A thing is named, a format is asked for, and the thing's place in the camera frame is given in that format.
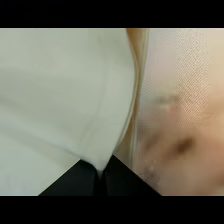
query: blurry skin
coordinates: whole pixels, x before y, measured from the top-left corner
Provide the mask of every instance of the blurry skin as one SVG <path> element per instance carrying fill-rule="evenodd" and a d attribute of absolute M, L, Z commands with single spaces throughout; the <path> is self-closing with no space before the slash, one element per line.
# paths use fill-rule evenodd
<path fill-rule="evenodd" d="M 141 104 L 133 169 L 162 195 L 224 195 L 221 53 L 212 55 L 214 66 L 199 80 L 200 71 L 191 73 L 175 84 L 172 94 Z"/>

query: black fabric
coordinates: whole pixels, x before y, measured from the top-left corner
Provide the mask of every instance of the black fabric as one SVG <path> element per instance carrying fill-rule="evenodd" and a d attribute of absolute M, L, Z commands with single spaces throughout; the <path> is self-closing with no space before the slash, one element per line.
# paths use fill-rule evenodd
<path fill-rule="evenodd" d="M 79 161 L 40 196 L 159 196 L 120 160 L 112 156 L 102 177 Z"/>

